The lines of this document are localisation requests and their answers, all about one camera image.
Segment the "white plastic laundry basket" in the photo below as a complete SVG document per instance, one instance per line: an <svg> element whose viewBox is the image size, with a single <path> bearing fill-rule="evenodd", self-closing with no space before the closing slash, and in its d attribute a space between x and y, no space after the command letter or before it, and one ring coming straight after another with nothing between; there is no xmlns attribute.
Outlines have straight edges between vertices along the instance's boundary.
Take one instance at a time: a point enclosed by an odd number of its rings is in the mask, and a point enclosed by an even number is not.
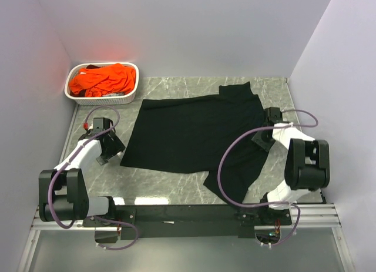
<svg viewBox="0 0 376 272"><path fill-rule="evenodd" d="M78 74L78 70L80 68L86 68L88 65L95 65L95 66L99 66L99 67L103 67L103 66L110 66L110 65L113 65L113 64L116 64L115 62L104 62L104 63L83 63L83 64L80 64L80 65L77 65L75 66L70 72L69 72L69 75L66 79L66 83L65 83L65 88L64 88L64 92L65 92L65 95L69 98L69 99L72 99L74 100L76 103L80 104L80 105L86 105L86 106L93 106L93 105L122 105L122 104L127 104L127 103L130 103L134 100L135 98L135 95L136 95L136 90L137 90L137 86L138 86L138 83L139 83L139 68L134 64L134 63L130 63L130 62L118 62L124 66L132 66L136 69L136 72L137 72L137 77L136 77L136 86L135 86L135 89L128 93L127 95L124 95L124 94L110 94L110 95L106 95L106 96L103 96L103 97L98 97L98 98L86 98L86 97L80 97L80 96L73 96L71 94L71 90L70 88L68 87L68 82Z"/></svg>

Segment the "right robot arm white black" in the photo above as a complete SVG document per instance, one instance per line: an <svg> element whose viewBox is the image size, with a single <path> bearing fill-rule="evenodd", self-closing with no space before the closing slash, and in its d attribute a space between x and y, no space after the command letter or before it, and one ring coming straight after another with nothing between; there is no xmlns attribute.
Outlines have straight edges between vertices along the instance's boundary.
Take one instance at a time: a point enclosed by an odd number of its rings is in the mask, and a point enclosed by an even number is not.
<svg viewBox="0 0 376 272"><path fill-rule="evenodd" d="M277 123L271 129L256 132L252 141L269 152L277 142L287 149L284 180L266 194L266 205L258 209L258 219L271 224L278 210L285 210L330 182L330 147L327 141L305 135L293 124Z"/></svg>

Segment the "black t-shirt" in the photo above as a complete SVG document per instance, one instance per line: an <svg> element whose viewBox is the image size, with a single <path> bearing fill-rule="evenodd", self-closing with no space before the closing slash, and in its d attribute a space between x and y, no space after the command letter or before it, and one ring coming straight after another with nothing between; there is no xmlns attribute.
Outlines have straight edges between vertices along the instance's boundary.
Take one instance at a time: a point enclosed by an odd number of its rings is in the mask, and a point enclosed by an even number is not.
<svg viewBox="0 0 376 272"><path fill-rule="evenodd" d="M204 185L212 193L242 203L268 157L250 134L263 123L263 106L249 83L220 86L216 95L145 99L120 164L207 172Z"/></svg>

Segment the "aluminium rail frame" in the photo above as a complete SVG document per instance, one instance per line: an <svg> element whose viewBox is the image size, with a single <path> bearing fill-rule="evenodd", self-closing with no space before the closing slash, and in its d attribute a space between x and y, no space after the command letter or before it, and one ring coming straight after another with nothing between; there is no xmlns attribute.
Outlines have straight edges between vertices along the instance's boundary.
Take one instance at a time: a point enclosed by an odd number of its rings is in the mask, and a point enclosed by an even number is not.
<svg viewBox="0 0 376 272"><path fill-rule="evenodd" d="M333 204L290 210L284 242L262 246L255 238L161 237L121 240L109 230L68 230L35 217L19 271L354 271Z"/></svg>

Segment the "orange t-shirt in basket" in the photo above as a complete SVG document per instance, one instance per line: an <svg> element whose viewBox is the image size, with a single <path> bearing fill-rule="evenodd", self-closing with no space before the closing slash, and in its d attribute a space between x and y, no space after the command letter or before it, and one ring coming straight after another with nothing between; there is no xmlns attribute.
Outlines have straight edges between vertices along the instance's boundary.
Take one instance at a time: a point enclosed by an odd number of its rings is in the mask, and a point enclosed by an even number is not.
<svg viewBox="0 0 376 272"><path fill-rule="evenodd" d="M136 69L116 63L110 66L88 65L80 68L78 74L69 82L73 96L98 98L110 94L132 92L136 86Z"/></svg>

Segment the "black base beam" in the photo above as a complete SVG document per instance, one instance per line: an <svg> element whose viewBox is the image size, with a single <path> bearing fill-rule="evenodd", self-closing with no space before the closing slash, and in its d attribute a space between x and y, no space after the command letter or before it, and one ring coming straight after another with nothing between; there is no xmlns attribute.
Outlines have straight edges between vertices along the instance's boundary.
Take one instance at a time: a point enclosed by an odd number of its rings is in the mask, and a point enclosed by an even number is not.
<svg viewBox="0 0 376 272"><path fill-rule="evenodd" d="M226 204L198 205L117 205L104 216L110 221L84 219L86 228L115 229L121 240L131 240L135 231L118 221L134 225L141 238L161 237L219 237L255 238L257 226L273 228L293 222L288 210L272 210L267 206L235 209Z"/></svg>

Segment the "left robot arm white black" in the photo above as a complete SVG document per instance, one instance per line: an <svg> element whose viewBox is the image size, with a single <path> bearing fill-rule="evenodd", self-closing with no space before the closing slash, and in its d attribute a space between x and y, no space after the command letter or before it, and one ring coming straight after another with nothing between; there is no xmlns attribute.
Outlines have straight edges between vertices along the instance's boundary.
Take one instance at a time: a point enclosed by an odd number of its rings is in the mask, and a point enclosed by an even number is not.
<svg viewBox="0 0 376 272"><path fill-rule="evenodd" d="M39 217L42 221L85 219L89 213L104 226L111 226L117 220L116 209L109 206L107 197L89 198L84 173L96 160L105 164L109 159L125 150L125 145L112 130L94 137L93 130L80 137L72 153L59 165L39 174Z"/></svg>

